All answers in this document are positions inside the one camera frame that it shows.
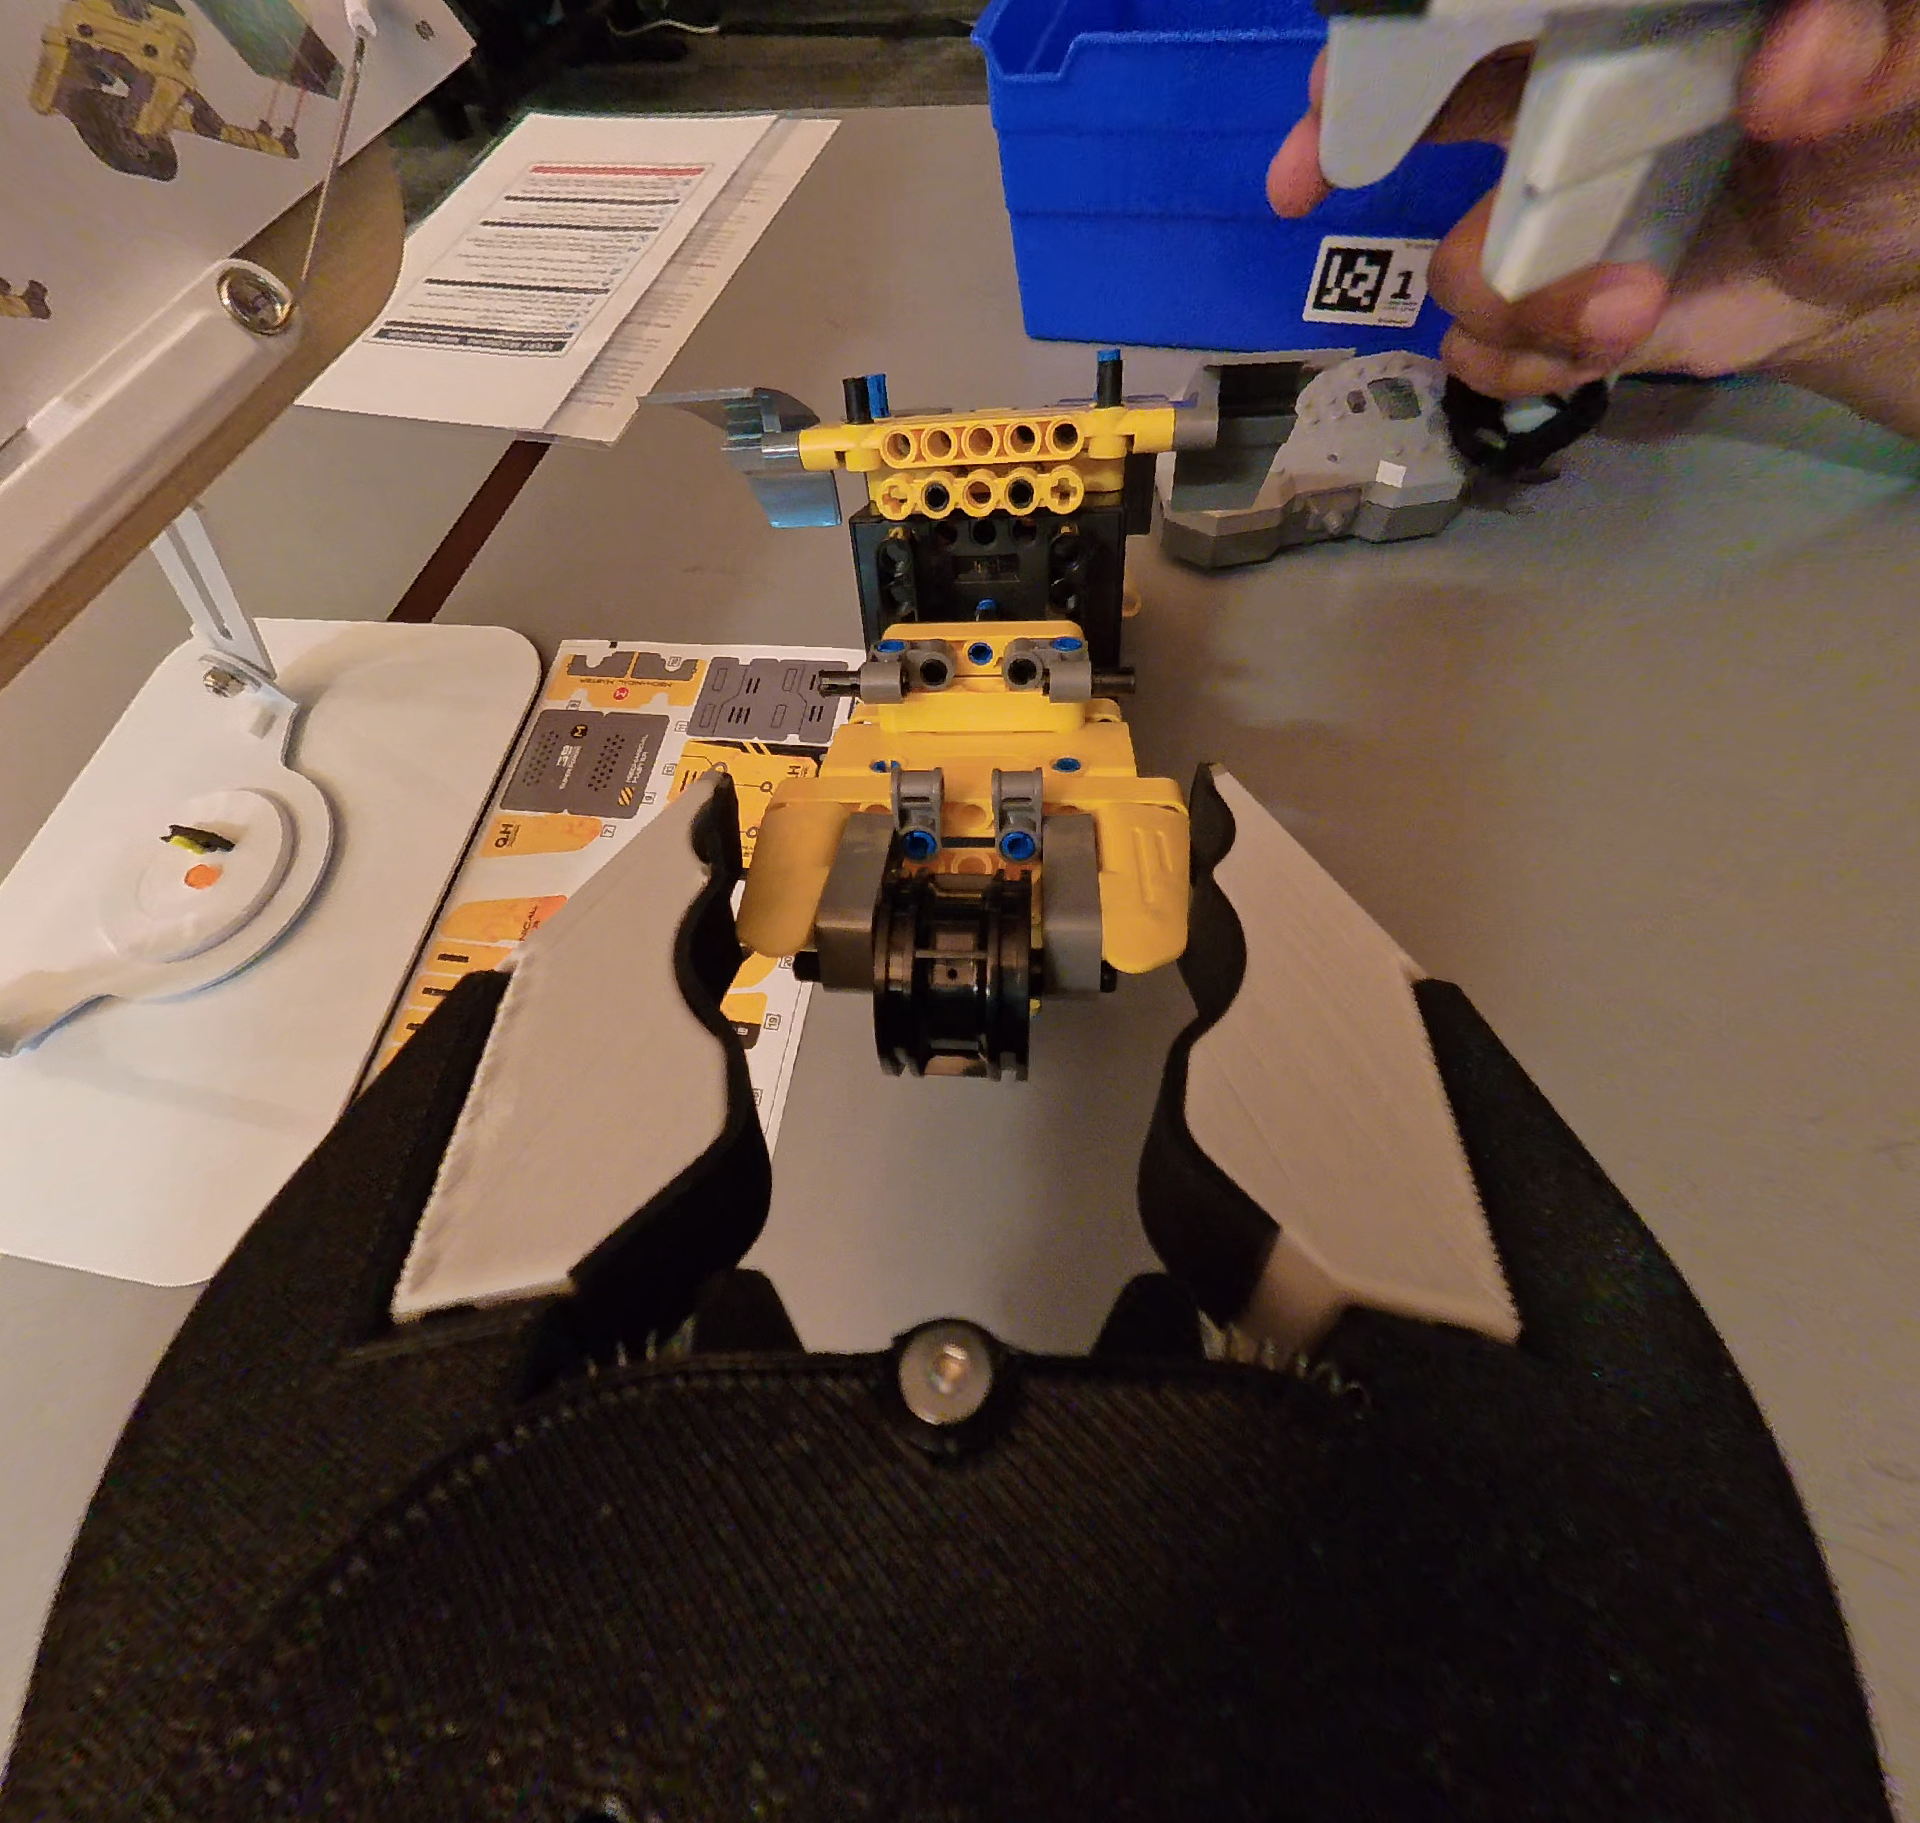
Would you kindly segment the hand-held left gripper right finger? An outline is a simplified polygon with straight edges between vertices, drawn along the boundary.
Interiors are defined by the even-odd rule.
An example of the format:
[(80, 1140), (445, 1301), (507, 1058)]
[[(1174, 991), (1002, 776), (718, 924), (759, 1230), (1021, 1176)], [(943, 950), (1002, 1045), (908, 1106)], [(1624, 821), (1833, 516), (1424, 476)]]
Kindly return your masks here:
[(1223, 768), (1188, 797), (1171, 1043), (1140, 1219), (1231, 1361), (1284, 1364), (1364, 1308), (1512, 1343), (1418, 969)]

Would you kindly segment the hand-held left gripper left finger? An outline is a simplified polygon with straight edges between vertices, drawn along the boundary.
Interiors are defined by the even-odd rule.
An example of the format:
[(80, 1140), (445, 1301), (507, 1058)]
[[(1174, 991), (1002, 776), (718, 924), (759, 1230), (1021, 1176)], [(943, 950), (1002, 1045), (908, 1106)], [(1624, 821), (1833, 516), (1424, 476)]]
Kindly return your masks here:
[(669, 1336), (764, 1225), (770, 1166), (721, 1018), (733, 780), (685, 788), (521, 946), (391, 1317), (556, 1298), (600, 1345)]

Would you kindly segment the grey toy brick part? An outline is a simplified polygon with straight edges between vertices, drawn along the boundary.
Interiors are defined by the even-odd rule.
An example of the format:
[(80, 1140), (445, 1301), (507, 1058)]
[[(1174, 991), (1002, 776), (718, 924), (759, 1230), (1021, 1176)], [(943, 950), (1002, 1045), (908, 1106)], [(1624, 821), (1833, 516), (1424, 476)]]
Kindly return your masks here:
[(1469, 489), (1444, 384), (1435, 360), (1406, 350), (1201, 366), (1181, 407), (1197, 443), (1155, 467), (1164, 550), (1227, 571), (1322, 540), (1440, 531)]

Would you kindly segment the yellow toy brick vehicle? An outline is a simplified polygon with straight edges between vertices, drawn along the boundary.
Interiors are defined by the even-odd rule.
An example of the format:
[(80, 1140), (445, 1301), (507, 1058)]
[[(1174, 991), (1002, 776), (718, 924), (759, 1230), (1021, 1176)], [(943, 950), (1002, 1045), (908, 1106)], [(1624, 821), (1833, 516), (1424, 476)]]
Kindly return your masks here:
[(714, 423), (778, 524), (849, 524), (866, 654), (849, 717), (759, 814), (743, 948), (867, 994), (882, 1070), (1023, 1073), (1046, 996), (1187, 948), (1187, 806), (1140, 774), (1118, 698), (1124, 545), (1182, 409), (1129, 399), (891, 414), (881, 376), (823, 423), (780, 393), (660, 394)]

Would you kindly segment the person's right hand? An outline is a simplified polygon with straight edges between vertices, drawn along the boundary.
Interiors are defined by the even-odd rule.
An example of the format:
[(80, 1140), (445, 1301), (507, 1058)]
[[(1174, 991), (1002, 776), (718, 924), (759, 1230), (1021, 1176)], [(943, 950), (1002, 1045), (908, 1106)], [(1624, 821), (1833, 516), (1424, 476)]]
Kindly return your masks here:
[(1517, 399), (1604, 372), (1786, 380), (1918, 435), (1918, 0), (1788, 0), (1739, 88), (1742, 150), (1684, 265), (1595, 265), (1510, 304), (1490, 204), (1430, 256), (1441, 362)]

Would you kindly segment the yellow grey sticker sheet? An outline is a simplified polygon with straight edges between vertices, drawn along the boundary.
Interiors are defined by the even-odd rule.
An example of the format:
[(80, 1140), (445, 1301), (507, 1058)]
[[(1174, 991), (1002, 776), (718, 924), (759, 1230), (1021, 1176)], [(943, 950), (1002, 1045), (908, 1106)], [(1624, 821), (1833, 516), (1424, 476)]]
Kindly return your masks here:
[(820, 671), (852, 662), (820, 647), (563, 643), (368, 1073), (706, 771), (733, 776), (749, 861), (780, 782), (815, 776), (844, 722)]

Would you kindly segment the white book stand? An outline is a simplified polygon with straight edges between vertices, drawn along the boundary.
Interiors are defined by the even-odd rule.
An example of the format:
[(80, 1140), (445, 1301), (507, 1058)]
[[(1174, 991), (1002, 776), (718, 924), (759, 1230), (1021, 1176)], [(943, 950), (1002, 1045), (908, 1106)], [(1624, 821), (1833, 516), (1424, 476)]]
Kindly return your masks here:
[(208, 1279), (357, 1089), (540, 677), (514, 633), (252, 623), (195, 501), (396, 275), (372, 0), (323, 178), (3, 439), (3, 676), (135, 556), (188, 613), (3, 882), (3, 1255)]

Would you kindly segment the blue storage bin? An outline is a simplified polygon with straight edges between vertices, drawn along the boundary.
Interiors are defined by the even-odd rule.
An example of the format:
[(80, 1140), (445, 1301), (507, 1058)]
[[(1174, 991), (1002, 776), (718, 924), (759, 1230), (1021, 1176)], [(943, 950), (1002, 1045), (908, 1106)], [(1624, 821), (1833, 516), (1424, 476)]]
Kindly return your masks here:
[(1284, 221), (1263, 173), (1305, 111), (1314, 0), (989, 0), (989, 77), (1029, 335), (1145, 347), (1437, 352), (1429, 247), (1499, 152), (1418, 149)]

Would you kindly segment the printed paper sheet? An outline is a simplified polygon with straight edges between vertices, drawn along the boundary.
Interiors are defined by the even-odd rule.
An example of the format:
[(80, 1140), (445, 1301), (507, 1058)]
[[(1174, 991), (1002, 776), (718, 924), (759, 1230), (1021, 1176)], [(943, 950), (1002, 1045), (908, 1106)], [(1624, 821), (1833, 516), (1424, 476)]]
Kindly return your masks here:
[(407, 239), (303, 407), (612, 443), (836, 134), (528, 113)]

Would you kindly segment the toy instruction booklet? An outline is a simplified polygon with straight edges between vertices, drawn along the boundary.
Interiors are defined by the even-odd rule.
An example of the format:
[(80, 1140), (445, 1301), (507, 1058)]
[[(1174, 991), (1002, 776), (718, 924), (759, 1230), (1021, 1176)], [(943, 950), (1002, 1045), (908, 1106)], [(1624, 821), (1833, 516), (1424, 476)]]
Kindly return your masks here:
[[(372, 0), (349, 150), (471, 52)], [(2, 435), (323, 178), (345, 0), (2, 0)]]

